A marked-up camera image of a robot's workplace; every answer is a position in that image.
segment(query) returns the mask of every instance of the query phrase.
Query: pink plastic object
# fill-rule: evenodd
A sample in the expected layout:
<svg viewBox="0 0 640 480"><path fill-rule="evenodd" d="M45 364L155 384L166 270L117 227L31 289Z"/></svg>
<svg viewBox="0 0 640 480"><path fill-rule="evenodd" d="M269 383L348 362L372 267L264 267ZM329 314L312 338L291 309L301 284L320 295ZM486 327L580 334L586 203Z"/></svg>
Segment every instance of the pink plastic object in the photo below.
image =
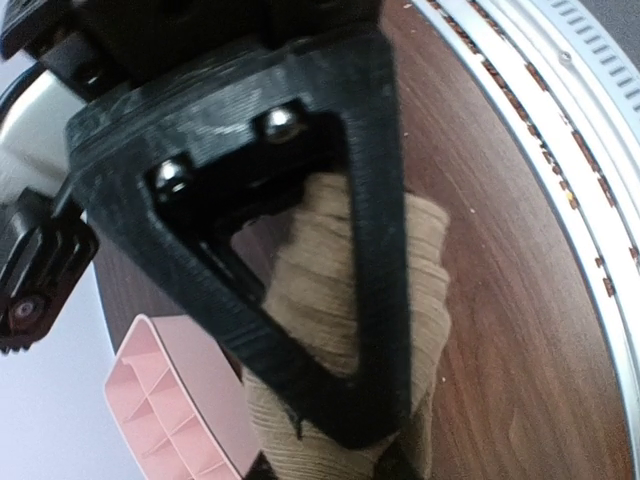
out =
<svg viewBox="0 0 640 480"><path fill-rule="evenodd" d="M240 381L189 317L136 318L105 391L148 480L237 480L259 454Z"/></svg>

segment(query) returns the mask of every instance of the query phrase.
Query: cloth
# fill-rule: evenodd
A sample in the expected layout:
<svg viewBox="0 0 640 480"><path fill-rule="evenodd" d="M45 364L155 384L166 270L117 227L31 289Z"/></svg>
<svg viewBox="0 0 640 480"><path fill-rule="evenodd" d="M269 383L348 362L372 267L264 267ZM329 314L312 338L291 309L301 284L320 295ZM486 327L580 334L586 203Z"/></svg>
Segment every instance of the cloth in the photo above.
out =
<svg viewBox="0 0 640 480"><path fill-rule="evenodd" d="M340 447L306 421L299 440L282 401L246 372L253 425L280 480L370 480L376 472L380 480L391 480L396 478L393 466L376 469L376 465L394 442L421 478L430 476L431 405L438 361L450 330L445 307L449 277L440 265L448 217L428 200L407 194L406 203L413 421L397 435L361 451ZM309 179L290 239L278 253L265 301L273 318L338 375L354 371L357 363L349 204L344 176L321 174Z"/></svg>

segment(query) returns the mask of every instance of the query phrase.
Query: wire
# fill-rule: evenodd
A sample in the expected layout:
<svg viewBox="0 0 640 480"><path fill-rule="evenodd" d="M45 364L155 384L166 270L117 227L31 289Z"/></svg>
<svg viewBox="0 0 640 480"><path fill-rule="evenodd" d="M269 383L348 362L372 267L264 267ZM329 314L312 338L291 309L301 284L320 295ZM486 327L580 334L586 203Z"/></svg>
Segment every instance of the wire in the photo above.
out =
<svg viewBox="0 0 640 480"><path fill-rule="evenodd" d="M11 82L2 95L0 95L0 123L7 117L9 110L11 110L11 107L13 107L18 98L20 98L44 72L44 66L40 63L35 63Z"/></svg>

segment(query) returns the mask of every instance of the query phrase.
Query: brown wooden table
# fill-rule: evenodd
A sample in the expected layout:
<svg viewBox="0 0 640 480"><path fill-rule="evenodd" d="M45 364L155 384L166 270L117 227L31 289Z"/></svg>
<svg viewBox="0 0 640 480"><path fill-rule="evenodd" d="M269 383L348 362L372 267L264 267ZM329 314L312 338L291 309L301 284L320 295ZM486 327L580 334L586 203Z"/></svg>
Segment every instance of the brown wooden table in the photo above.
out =
<svg viewBox="0 0 640 480"><path fill-rule="evenodd" d="M388 0L407 188L451 213L453 330L435 398L435 479L628 479L611 361L563 233L482 92L415 8ZM237 239L268 278L286 218ZM117 347L133 317L180 313L112 245L96 261Z"/></svg>

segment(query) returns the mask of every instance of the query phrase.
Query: metal rim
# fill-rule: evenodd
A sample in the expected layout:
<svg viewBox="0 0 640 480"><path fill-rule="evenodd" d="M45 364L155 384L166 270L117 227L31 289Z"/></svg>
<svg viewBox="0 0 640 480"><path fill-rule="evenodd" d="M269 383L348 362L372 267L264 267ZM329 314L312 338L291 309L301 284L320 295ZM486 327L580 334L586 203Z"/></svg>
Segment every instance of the metal rim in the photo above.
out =
<svg viewBox="0 0 640 480"><path fill-rule="evenodd" d="M413 2L484 89L565 230L640 479L640 74L575 0Z"/></svg>

